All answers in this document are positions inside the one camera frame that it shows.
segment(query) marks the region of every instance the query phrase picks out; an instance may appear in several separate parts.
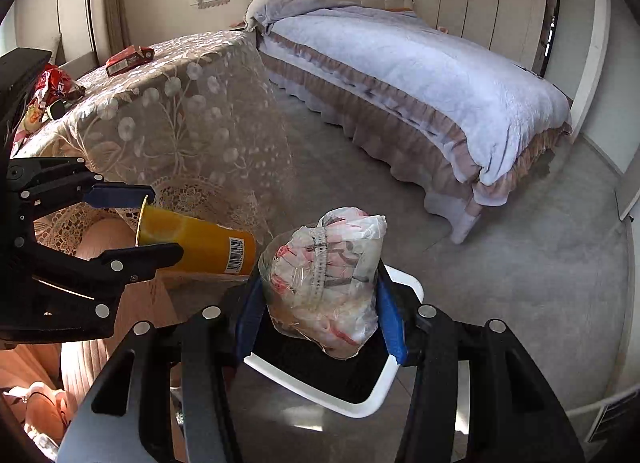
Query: bed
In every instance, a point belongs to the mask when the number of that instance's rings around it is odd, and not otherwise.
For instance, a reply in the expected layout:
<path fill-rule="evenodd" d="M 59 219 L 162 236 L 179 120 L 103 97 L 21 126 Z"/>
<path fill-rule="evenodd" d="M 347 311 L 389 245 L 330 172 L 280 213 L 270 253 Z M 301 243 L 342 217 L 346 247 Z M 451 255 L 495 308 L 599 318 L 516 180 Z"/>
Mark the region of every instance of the bed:
<path fill-rule="evenodd" d="M 425 209 L 462 243 L 569 129 L 569 102 L 511 60 L 430 28 L 413 2 L 254 0 L 247 21 L 270 80 L 420 185 Z"/>

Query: floral pattern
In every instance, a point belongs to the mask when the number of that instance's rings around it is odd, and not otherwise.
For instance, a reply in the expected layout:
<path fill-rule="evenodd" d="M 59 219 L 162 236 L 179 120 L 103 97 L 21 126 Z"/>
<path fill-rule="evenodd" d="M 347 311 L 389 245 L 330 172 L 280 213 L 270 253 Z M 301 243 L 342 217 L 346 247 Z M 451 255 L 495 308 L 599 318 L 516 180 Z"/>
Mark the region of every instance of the floral pattern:
<path fill-rule="evenodd" d="M 285 212 L 292 169 L 284 121 L 254 45 L 244 32 L 218 32 L 153 48 L 149 64 L 111 78 L 104 68 L 82 77 L 84 99 L 18 156 L 83 156 L 106 180 L 152 185 L 166 208 L 268 239 L 268 221 Z M 82 220 L 91 224 L 87 212 Z M 65 222 L 64 211 L 56 222 Z M 45 235 L 52 226 L 49 218 Z"/>

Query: red cigarette box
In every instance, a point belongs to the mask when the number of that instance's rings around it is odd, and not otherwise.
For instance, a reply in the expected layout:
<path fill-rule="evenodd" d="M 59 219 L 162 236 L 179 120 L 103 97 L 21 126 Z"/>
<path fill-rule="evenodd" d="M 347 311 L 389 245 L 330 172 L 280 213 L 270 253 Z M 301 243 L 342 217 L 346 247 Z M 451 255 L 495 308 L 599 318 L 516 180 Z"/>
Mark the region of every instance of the red cigarette box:
<path fill-rule="evenodd" d="M 153 48 L 147 48 L 145 46 L 129 46 L 108 59 L 105 64 L 107 75 L 113 77 L 119 73 L 129 71 L 136 66 L 140 66 L 140 64 L 151 62 L 154 59 L 155 54 L 156 52 L 154 52 Z"/>

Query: snack bag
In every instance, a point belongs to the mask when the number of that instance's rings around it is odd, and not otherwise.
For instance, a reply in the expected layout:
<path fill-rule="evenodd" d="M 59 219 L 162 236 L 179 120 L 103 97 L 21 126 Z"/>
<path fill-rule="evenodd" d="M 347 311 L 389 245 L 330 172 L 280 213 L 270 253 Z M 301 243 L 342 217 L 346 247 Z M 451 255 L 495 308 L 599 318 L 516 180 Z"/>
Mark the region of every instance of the snack bag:
<path fill-rule="evenodd" d="M 84 97 L 85 91 L 84 86 L 76 84 L 66 71 L 53 64 L 46 64 L 36 81 L 31 104 L 44 111 L 56 100 L 76 102 Z"/>
<path fill-rule="evenodd" d="M 314 228 L 281 234 L 260 257 L 269 313 L 282 333 L 316 342 L 329 356 L 355 356 L 378 328 L 376 268 L 384 216 L 339 208 Z"/>

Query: red snack bag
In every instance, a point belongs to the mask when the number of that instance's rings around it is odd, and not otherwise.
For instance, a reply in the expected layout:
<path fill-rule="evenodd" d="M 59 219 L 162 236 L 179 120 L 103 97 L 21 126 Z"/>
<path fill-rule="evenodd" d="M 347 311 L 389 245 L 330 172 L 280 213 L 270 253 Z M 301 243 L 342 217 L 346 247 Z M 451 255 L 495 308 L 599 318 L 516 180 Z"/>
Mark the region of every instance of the red snack bag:
<path fill-rule="evenodd" d="M 31 103 L 44 110 L 56 100 L 75 102 L 84 96 L 84 92 L 84 86 L 76 84 L 65 71 L 46 64 L 36 81 Z"/>
<path fill-rule="evenodd" d="M 113 77 L 119 73 L 124 73 L 136 66 L 146 64 L 154 59 L 156 52 L 153 48 L 146 46 L 129 46 L 113 57 L 105 64 L 107 75 Z"/>

